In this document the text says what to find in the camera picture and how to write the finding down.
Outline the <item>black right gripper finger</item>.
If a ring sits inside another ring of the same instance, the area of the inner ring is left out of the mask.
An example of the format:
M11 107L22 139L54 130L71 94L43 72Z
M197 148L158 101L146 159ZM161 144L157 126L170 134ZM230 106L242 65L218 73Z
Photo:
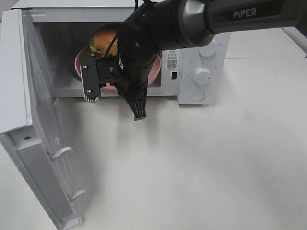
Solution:
M134 120L139 121L146 118L147 91L127 92L122 95L133 112Z

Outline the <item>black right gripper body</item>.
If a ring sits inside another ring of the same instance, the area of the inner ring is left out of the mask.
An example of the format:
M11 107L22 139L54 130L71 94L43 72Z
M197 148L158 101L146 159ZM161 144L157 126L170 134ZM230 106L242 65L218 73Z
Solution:
M115 83L120 96L126 101L145 101L148 75L159 50L152 46L118 45L115 72L120 81Z

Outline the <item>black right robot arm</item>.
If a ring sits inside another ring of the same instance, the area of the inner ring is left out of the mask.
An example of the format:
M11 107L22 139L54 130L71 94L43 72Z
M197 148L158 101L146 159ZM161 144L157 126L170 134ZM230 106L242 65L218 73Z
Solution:
M117 30L116 84L135 120L146 117L148 74L161 50L208 45L219 33L294 27L307 33L304 0L146 0Z

